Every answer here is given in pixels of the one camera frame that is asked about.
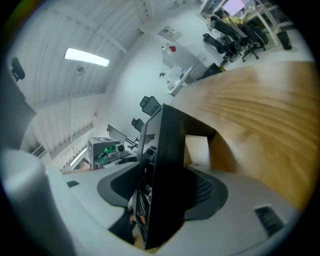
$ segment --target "floor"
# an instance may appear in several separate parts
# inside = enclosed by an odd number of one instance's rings
[[[241,67],[257,65],[265,62],[278,62],[278,61],[309,61],[315,62],[308,45],[306,44],[304,38],[299,33],[298,30],[288,30],[288,36],[291,41],[292,49],[284,50],[282,46],[272,47],[266,51],[259,50],[257,55],[259,59],[255,56],[247,56],[245,62],[242,61],[241,56],[236,57],[234,61],[228,62],[224,68],[229,70],[234,70]]]

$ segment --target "electronic equipment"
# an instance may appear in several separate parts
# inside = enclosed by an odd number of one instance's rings
[[[235,16],[246,4],[242,0],[228,0],[222,8],[230,14],[230,16]]]
[[[106,137],[92,137],[88,141],[89,160],[95,170],[101,169],[104,164],[129,155],[123,144],[118,140]]]

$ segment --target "desk surface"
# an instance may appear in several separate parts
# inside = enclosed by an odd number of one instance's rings
[[[309,62],[269,62],[184,87],[171,105],[214,127],[212,169],[253,177],[303,210],[318,180],[319,77]]]
[[[247,22],[251,21],[262,10],[263,10],[263,7],[261,6],[261,7],[257,8],[255,11],[251,12],[249,15],[245,16],[245,18],[243,19],[243,23],[247,23]]]

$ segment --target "ceiling light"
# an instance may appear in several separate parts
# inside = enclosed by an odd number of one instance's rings
[[[75,60],[75,61],[81,61],[81,62],[94,63],[104,67],[107,67],[110,63],[110,60],[106,58],[102,58],[97,55],[94,55],[82,50],[72,49],[72,48],[68,48],[66,50],[64,58],[66,60]]]
[[[73,159],[73,161],[69,164],[70,167],[73,166],[73,165],[76,163],[76,161],[87,151],[87,149],[88,149],[88,148],[85,147],[85,149],[82,150],[82,151],[80,152],[80,154],[78,154],[78,155],[76,156],[75,159]]]

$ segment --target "black chair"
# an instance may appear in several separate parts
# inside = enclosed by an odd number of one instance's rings
[[[203,41],[213,47],[215,47],[215,49],[217,50],[217,52],[219,54],[224,54],[225,56],[223,56],[224,60],[230,60],[230,62],[233,62],[232,58],[235,55],[241,55],[240,51],[237,50],[237,48],[235,47],[235,43],[233,41],[226,41],[226,42],[219,42],[216,39],[214,39],[211,35],[209,35],[208,33],[202,35],[203,36]]]
[[[248,36],[248,39],[244,42],[244,47],[247,49],[244,51],[242,61],[245,62],[245,57],[249,54],[253,54],[258,60],[256,51],[259,49],[266,50],[267,36],[256,26],[242,25],[240,29]]]
[[[142,101],[140,102],[140,107],[142,108],[142,112],[146,113],[150,117],[161,107],[159,102],[155,97],[147,97],[144,96]]]
[[[210,27],[230,37],[234,42],[234,46],[238,49],[238,51],[241,51],[241,42],[243,37],[239,33],[237,33],[230,25],[224,23],[218,17],[212,16],[210,19]]]
[[[141,133],[142,126],[144,126],[144,122],[139,118],[139,119],[132,119],[131,125]]]

